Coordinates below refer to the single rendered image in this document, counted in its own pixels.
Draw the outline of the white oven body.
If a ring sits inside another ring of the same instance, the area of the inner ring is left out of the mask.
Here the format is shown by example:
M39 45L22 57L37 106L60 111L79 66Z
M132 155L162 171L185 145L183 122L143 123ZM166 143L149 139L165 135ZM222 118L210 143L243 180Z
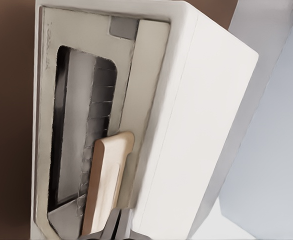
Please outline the white oven body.
M60 240L82 234L94 144L131 132L114 209L133 209L133 240L187 240L209 215L233 158L230 135L259 55L185 1L36 0L107 15L129 40L128 79L109 59L56 55L47 218Z

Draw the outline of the pale wooden oven door handle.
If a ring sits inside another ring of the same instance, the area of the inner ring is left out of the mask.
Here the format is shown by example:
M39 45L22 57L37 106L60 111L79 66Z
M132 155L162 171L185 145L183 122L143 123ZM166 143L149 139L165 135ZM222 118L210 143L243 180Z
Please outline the pale wooden oven door handle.
M134 141L134 134L125 131L94 142L81 236L101 231L116 207Z

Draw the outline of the beige oven door with window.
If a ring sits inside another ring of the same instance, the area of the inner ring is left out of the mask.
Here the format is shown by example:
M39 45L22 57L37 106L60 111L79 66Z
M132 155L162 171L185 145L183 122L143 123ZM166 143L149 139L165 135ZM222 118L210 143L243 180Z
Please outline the beige oven door with window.
M57 53L66 46L113 61L127 82L133 43L111 36L111 17L36 4L32 133L31 238L61 240L48 220L49 180L56 89Z

